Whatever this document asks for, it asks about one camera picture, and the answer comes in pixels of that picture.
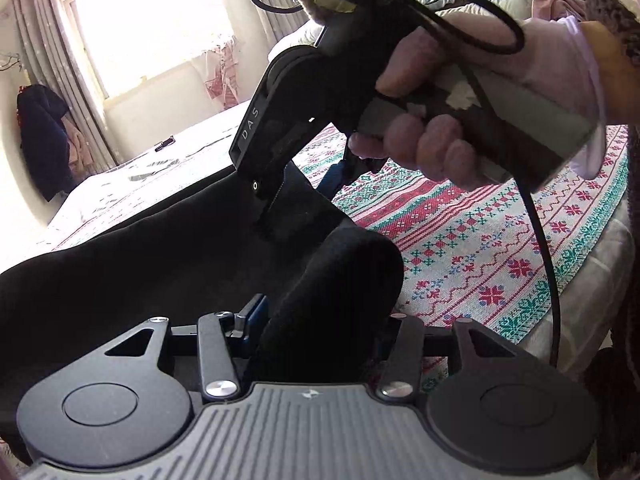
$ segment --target black object on bed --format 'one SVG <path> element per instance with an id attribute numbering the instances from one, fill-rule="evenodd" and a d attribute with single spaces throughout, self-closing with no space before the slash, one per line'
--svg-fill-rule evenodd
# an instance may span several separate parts
<path id="1" fill-rule="evenodd" d="M 260 292 L 273 317 L 289 295 L 296 312 L 321 320 L 295 320 L 300 333 L 290 346 L 303 337 L 307 349 L 292 357 L 298 368 L 315 381 L 357 379 L 402 286 L 398 249 L 355 226 L 293 164 L 260 224 L 264 203 L 248 183 L 218 176 L 179 202 L 167 199 L 165 209 L 0 275 L 0 435 L 21 459 L 28 454 L 15 410 L 26 391 L 152 316 L 194 324 L 209 312 L 238 312 Z M 290 319 L 275 316 L 267 333 L 281 322 Z M 364 327 L 357 338 L 353 326 Z"/>

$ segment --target black coiled cable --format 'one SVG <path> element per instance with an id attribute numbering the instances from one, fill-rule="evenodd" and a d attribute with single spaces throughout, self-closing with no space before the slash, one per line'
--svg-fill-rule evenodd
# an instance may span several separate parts
<path id="1" fill-rule="evenodd" d="M 493 44 L 487 43 L 485 41 L 478 40 L 463 30 L 451 25 L 447 20 L 444 20 L 442 17 L 437 15 L 434 11 L 427 8 L 417 0 L 402 0 L 405 4 L 415 10 L 417 14 L 423 17 L 421 21 L 422 26 L 425 30 L 428 31 L 437 41 L 439 41 L 446 51 L 449 53 L 453 62 L 458 65 L 463 75 L 465 75 L 466 79 L 469 82 L 469 85 L 473 89 L 481 107 L 487 111 L 490 115 L 492 115 L 495 119 L 496 124 L 496 132 L 500 134 L 502 131 L 500 127 L 500 120 L 498 115 L 495 113 L 494 108 L 489 101 L 486 93 L 482 89 L 482 85 L 478 81 L 478 78 L 471 70 L 471 67 L 466 63 L 465 59 L 460 55 L 458 48 L 454 43 L 452 43 L 449 38 L 442 34 L 440 30 L 436 27 L 440 27 L 442 30 L 457 38 L 463 43 L 474 46 L 480 50 L 484 50 L 491 54 L 516 54 L 521 51 L 525 44 L 525 37 L 522 31 L 522 28 L 518 25 L 518 23 L 509 16 L 504 10 L 500 7 L 492 4 L 488 0 L 467 0 L 471 3 L 475 3 L 483 9 L 487 10 L 491 14 L 493 14 L 496 18 L 501 20 L 501 22 L 506 25 L 514 35 L 514 41 L 512 44 L 501 45 L 501 44 Z M 289 8 L 279 8 L 273 7 L 260 0 L 252 0 L 252 2 L 263 10 L 267 12 L 276 12 L 280 14 L 290 14 L 293 12 L 299 12 L 302 9 L 302 6 L 293 6 Z M 553 261 L 551 259 L 551 254 L 549 251 L 548 243 L 546 241 L 544 229 L 542 224 L 540 223 L 540 218 L 538 217 L 538 213 L 536 211 L 536 206 L 533 202 L 533 198 L 531 196 L 530 189 L 520 180 L 515 179 L 516 185 L 518 186 L 518 191 L 522 197 L 522 201 L 524 202 L 525 209 L 527 214 L 529 215 L 529 219 L 533 228 L 533 232 L 536 237 L 536 241 L 538 246 L 540 247 L 540 254 L 542 256 L 542 261 L 545 267 L 546 278 L 549 286 L 549 294 L 551 300 L 551 313 L 553 319 L 553 329 L 552 329 L 552 340 L 551 340 L 551 353 L 549 357 L 549 364 L 554 367 L 558 366 L 558 352 L 560 346 L 560 298 L 558 293 L 558 283 L 556 282 L 556 273 L 553 265 Z"/>

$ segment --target silver screw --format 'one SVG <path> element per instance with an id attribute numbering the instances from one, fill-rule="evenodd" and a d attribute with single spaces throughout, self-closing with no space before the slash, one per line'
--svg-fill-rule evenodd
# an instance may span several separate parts
<path id="1" fill-rule="evenodd" d="M 380 388 L 380 392 L 385 397 L 402 399 L 403 397 L 410 396 L 414 392 L 414 387 L 408 383 L 403 383 L 402 381 L 393 381 L 391 384 Z"/>
<path id="2" fill-rule="evenodd" d="M 217 397 L 224 399 L 225 397 L 231 397 L 238 391 L 238 385 L 233 381 L 213 381 L 207 384 L 204 389 L 211 397 Z"/>

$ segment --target pink sleeve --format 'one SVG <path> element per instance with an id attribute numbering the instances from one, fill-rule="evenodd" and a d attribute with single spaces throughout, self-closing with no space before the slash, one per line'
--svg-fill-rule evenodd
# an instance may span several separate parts
<path id="1" fill-rule="evenodd" d="M 604 160 L 604 156 L 607 151 L 607 115 L 604 92 L 602 91 L 602 86 L 600 84 L 600 70 L 589 43 L 578 27 L 577 20 L 573 16 L 570 16 L 568 18 L 558 20 L 558 23 L 562 23 L 567 28 L 576 50 L 584 59 L 585 66 L 589 72 L 591 83 L 593 84 L 598 101 L 598 114 L 600 118 L 598 127 L 593 133 L 591 140 L 584 145 L 580 152 L 578 152 L 578 154 L 569 163 L 569 166 L 575 173 L 587 180 L 590 180 L 600 173 L 600 167 L 602 166 L 602 161 Z"/>

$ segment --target blanket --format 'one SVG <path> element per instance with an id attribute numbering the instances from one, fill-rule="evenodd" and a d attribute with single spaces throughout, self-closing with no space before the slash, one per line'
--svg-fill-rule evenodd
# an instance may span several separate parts
<path id="1" fill-rule="evenodd" d="M 564 168 L 534 196 L 559 290 L 576 275 L 626 189 L 626 127 L 607 131 L 602 170 L 585 181 Z M 344 136 L 329 127 L 295 162 L 312 183 L 338 161 Z M 517 343 L 550 307 L 548 283 L 529 218 L 513 182 L 464 192 L 388 162 L 345 187 L 334 203 L 362 227 L 391 238 L 404 257 L 398 309 L 425 324 L 472 317 Z M 423 386 L 446 374 L 428 360 Z"/>

